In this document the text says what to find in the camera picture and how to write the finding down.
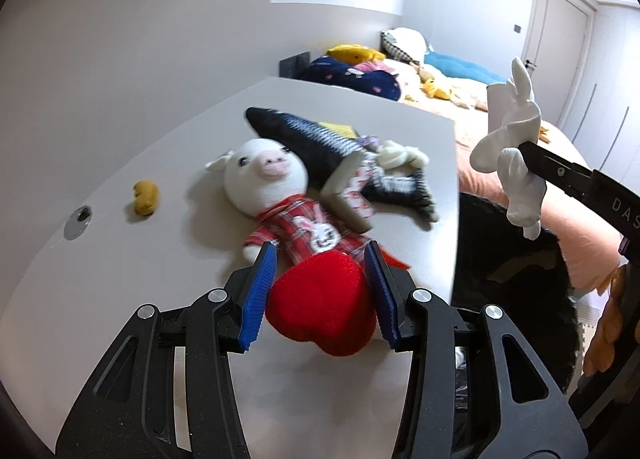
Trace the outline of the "person's right hand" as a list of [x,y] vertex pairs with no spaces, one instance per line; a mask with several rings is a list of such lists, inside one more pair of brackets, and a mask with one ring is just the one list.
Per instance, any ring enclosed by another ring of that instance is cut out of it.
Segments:
[[620,299],[625,285],[626,265],[623,265],[611,277],[610,297],[584,358],[582,372],[587,377],[592,377],[596,372],[605,372],[613,364],[615,342],[620,338],[624,324],[623,315],[620,312]]

